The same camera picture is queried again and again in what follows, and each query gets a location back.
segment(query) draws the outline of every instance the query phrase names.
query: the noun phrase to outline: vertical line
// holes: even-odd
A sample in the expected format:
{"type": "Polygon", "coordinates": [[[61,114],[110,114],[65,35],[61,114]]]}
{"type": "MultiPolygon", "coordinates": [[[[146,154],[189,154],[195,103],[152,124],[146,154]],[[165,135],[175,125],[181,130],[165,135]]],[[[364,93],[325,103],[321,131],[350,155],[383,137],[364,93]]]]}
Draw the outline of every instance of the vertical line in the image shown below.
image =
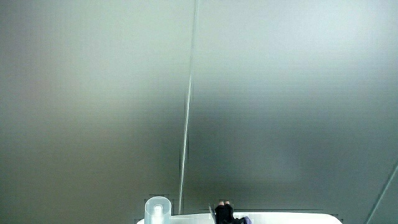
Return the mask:
{"type": "Polygon", "coordinates": [[[373,215],[374,215],[374,212],[377,210],[378,206],[380,205],[380,202],[381,202],[382,198],[384,197],[384,195],[386,194],[386,191],[387,191],[388,187],[390,186],[390,184],[391,184],[391,182],[392,182],[394,176],[396,175],[397,170],[398,170],[398,161],[397,161],[397,163],[395,164],[395,169],[394,169],[394,171],[393,171],[392,174],[389,176],[389,178],[388,178],[388,180],[387,180],[385,186],[383,187],[383,190],[382,190],[382,192],[381,192],[379,198],[377,198],[376,203],[374,204],[374,206],[373,206],[371,212],[369,213],[368,219],[364,222],[365,224],[369,224],[369,222],[371,221],[371,219],[372,219],[372,217],[373,217],[373,215]]]}
{"type": "Polygon", "coordinates": [[[195,33],[196,33],[197,17],[198,17],[198,5],[199,5],[199,0],[195,0],[195,10],[193,12],[193,25],[192,25],[191,54],[190,54],[190,61],[189,61],[189,84],[188,84],[188,95],[187,95],[187,112],[185,113],[182,167],[181,167],[181,173],[180,173],[180,193],[179,193],[179,203],[178,203],[178,214],[179,215],[181,215],[182,189],[183,189],[184,171],[185,171],[185,158],[187,155],[189,107],[190,107],[190,100],[191,100],[191,87],[192,87],[192,75],[193,75],[193,69],[192,69],[193,68],[193,50],[194,50],[194,46],[195,46],[195,33]]]}

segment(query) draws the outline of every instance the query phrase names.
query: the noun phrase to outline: white surface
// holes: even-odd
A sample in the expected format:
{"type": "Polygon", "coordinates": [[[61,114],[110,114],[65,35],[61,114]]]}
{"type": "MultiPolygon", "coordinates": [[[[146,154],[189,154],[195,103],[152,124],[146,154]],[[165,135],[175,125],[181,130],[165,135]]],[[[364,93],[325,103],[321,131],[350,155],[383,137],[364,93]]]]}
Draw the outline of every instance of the white surface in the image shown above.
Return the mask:
{"type": "MultiPolygon", "coordinates": [[[[341,224],[341,222],[326,214],[288,213],[288,212],[234,212],[235,218],[249,217],[252,224],[341,224]]],[[[210,213],[176,215],[171,217],[171,224],[214,224],[210,213]]]]}

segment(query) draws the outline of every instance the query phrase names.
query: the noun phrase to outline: white ceiling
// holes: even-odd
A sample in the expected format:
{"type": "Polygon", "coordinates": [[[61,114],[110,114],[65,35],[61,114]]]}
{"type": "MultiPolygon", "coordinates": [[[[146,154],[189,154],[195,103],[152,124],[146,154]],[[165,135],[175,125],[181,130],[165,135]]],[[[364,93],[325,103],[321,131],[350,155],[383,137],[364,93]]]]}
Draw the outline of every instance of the white ceiling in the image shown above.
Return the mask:
{"type": "Polygon", "coordinates": [[[177,212],[192,73],[184,213],[398,223],[398,2],[197,6],[0,3],[0,221],[134,223],[159,194],[177,212]]]}

